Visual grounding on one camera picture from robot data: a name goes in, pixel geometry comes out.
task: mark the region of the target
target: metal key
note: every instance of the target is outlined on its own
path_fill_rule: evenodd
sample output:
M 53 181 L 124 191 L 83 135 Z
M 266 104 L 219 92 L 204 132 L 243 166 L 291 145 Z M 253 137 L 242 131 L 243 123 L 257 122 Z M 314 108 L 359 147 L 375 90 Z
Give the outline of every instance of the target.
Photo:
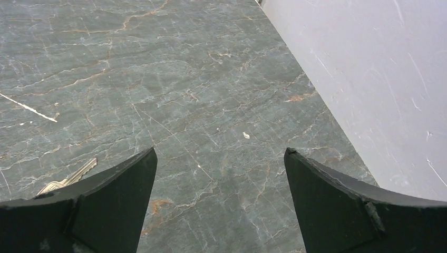
M 71 176 L 69 176 L 68 178 L 57 182 L 57 181 L 53 181 L 50 182 L 49 184 L 47 184 L 37 195 L 49 192 L 49 191 L 53 191 L 65 186 L 69 186 L 73 183 L 78 182 L 81 177 L 83 175 L 85 175 L 87 172 L 89 172 L 91 169 L 93 169 L 96 165 L 98 164 L 98 161 L 95 158 L 90 159 L 86 164 L 84 164 L 84 166 L 82 166 L 80 169 L 78 169 L 74 174 L 72 174 Z

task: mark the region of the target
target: gray marble countertop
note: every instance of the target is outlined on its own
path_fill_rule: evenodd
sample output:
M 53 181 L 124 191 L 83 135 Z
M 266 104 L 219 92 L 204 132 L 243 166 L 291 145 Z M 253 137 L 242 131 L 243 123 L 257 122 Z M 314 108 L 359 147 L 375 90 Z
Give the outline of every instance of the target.
M 138 252 L 303 252 L 286 147 L 374 183 L 254 0 L 5 0 L 0 52 L 0 201 L 154 146 Z

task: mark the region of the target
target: white wall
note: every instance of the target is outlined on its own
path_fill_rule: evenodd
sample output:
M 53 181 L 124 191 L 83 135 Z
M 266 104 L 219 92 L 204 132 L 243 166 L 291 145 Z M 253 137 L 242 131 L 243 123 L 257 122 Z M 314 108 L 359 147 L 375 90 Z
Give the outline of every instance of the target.
M 447 200 L 447 1 L 263 8 L 378 184 Z

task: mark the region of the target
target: key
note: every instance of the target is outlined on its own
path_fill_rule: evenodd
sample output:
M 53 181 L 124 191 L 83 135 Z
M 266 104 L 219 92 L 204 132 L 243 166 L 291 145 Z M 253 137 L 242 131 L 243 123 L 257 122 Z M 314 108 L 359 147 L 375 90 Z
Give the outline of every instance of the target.
M 37 195 L 41 195 L 43 193 L 47 193 L 49 191 L 53 191 L 65 186 L 69 186 L 73 183 L 78 182 L 83 175 L 85 175 L 87 172 L 89 172 L 91 169 L 93 169 L 98 164 L 98 161 L 95 158 L 90 159 L 86 164 L 84 164 L 80 169 L 78 169 L 74 174 L 69 176 L 68 178 L 57 182 L 53 181 L 47 184 Z

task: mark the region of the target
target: stone tabletop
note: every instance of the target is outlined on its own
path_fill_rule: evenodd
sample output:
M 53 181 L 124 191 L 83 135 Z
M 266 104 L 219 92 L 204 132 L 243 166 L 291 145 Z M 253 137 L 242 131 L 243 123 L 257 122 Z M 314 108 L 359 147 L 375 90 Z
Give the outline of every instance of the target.
M 254 0 L 0 2 L 0 201 L 152 146 L 138 252 L 303 252 L 286 147 L 374 183 Z

